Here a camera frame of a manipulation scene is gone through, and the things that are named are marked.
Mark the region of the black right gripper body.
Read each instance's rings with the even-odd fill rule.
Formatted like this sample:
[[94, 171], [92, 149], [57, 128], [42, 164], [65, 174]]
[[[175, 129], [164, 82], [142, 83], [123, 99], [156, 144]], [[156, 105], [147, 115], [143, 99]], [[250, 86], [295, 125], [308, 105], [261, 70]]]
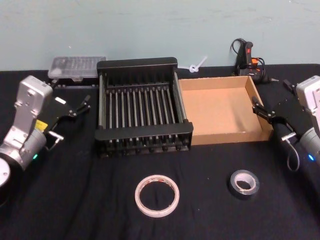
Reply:
[[273, 111], [275, 122], [290, 126], [298, 137], [302, 137], [311, 128], [311, 117], [302, 109], [296, 97], [280, 101], [274, 106]]

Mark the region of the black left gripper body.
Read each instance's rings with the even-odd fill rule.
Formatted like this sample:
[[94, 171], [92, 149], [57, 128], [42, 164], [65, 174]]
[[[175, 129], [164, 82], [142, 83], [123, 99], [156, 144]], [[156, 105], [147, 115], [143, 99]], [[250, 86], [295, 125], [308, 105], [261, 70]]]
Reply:
[[41, 132], [49, 132], [60, 120], [72, 119], [76, 116], [75, 110], [65, 100], [55, 97], [38, 115], [36, 129]]

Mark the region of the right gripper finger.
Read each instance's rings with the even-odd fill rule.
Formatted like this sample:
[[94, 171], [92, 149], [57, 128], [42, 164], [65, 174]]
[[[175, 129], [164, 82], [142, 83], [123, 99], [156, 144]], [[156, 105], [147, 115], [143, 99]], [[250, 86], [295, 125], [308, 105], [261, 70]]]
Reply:
[[297, 86], [295, 84], [291, 83], [289, 80], [285, 79], [283, 81], [283, 85], [291, 93], [296, 93], [297, 92], [296, 91]]
[[256, 96], [253, 96], [251, 98], [251, 101], [252, 101], [253, 113], [265, 119], [269, 124], [272, 124], [275, 118], [275, 113], [267, 111], [266, 108], [260, 103], [260, 101]]

